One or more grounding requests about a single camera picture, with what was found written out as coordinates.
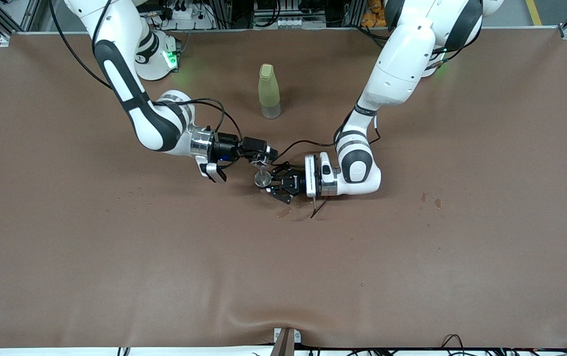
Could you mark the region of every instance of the water spill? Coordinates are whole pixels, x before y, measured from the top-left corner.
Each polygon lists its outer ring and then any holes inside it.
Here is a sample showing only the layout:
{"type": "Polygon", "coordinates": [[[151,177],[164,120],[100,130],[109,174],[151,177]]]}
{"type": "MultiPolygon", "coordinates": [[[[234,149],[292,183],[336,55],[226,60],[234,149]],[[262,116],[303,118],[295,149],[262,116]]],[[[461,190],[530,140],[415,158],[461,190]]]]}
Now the water spill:
{"type": "Polygon", "coordinates": [[[287,207],[285,209],[283,209],[282,211],[280,211],[277,214],[277,217],[286,217],[288,216],[288,214],[290,214],[290,212],[292,212],[292,208],[291,207],[287,207]]]}

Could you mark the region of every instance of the yellow floor line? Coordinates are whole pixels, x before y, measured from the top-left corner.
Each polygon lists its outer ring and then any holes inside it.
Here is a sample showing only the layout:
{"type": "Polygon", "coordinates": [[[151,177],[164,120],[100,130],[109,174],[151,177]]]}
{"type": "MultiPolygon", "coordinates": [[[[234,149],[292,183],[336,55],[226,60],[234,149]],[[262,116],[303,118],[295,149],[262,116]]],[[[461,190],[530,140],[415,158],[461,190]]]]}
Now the yellow floor line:
{"type": "Polygon", "coordinates": [[[532,18],[532,23],[534,23],[534,26],[543,26],[541,17],[539,17],[539,11],[537,11],[536,9],[534,0],[525,0],[525,3],[527,4],[528,11],[530,11],[530,17],[532,18]]]}

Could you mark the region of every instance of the orange object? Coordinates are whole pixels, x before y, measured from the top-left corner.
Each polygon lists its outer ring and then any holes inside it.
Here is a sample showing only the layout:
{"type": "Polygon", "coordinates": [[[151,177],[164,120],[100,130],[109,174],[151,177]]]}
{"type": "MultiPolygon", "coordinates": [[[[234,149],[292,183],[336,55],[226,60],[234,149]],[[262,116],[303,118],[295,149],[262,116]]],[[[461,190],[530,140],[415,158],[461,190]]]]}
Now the orange object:
{"type": "Polygon", "coordinates": [[[374,27],[376,24],[376,14],[366,12],[363,14],[363,19],[361,20],[361,27],[374,27]]]}
{"type": "Polygon", "coordinates": [[[387,21],[385,21],[385,11],[381,11],[376,15],[376,27],[387,27],[387,21]]]}
{"type": "Polygon", "coordinates": [[[380,13],[382,10],[382,2],[380,0],[367,0],[367,7],[372,13],[380,13]]]}

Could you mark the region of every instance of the brown mat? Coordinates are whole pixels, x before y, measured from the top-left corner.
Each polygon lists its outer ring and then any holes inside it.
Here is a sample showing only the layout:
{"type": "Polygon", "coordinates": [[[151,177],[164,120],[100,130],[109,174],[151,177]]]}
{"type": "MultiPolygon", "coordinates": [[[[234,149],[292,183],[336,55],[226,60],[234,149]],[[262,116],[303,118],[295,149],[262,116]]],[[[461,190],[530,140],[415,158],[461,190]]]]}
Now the brown mat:
{"type": "MultiPolygon", "coordinates": [[[[96,69],[89,38],[70,40],[96,69]]],[[[150,96],[217,97],[278,149],[329,142],[379,53],[354,31],[192,40],[150,96]],[[275,121],[259,114],[261,63],[281,84],[275,121]]],[[[0,347],[253,344],[281,326],[324,347],[448,333],[567,347],[567,41],[485,30],[379,125],[380,190],[309,220],[307,200],[260,193],[245,162],[214,185],[143,149],[58,36],[14,36],[0,49],[0,347]]]]}

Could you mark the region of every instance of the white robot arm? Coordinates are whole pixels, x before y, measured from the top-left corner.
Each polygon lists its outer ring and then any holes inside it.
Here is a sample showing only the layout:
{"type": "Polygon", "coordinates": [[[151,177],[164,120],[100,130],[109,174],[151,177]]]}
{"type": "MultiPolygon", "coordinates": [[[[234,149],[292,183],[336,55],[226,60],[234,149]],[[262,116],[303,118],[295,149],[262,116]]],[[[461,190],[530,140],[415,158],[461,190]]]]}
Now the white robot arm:
{"type": "Polygon", "coordinates": [[[484,14],[503,0],[387,0],[385,18],[393,29],[349,118],[335,135],[338,167],[327,153],[305,159],[306,195],[367,194],[380,186],[380,169],[367,140],[367,127],[383,106],[404,103],[422,77],[432,74],[447,51],[476,38],[484,14]]]}
{"type": "Polygon", "coordinates": [[[385,0],[385,18],[393,32],[353,110],[334,135],[338,167],[331,166],[327,153],[322,152],[318,158],[306,156],[304,172],[277,165],[271,175],[263,169],[278,156],[267,142],[198,128],[193,124],[194,101],[180,91],[169,90],[158,101],[150,100],[138,75],[160,79],[172,69],[173,39],[150,30],[132,1],[111,0],[106,5],[96,0],[64,0],[92,34],[95,58],[141,144],[154,151],[195,158],[200,173],[214,182],[226,181],[218,160],[247,158],[262,169],[255,183],[286,203],[304,193],[316,197],[376,191],[381,175],[367,140],[367,127],[376,120],[378,109],[404,103],[422,77],[448,60],[442,60],[444,53],[471,43],[478,36],[483,16],[503,3],[385,0]]]}
{"type": "Polygon", "coordinates": [[[153,151],[195,158],[200,174],[224,183],[217,162],[249,159],[265,165],[277,157],[263,140],[216,133],[193,124],[195,106],[188,95],[168,90],[152,101],[139,81],[160,79],[171,70],[169,36],[151,31],[132,0],[64,0],[93,39],[93,52],[143,146],[153,151]]]}

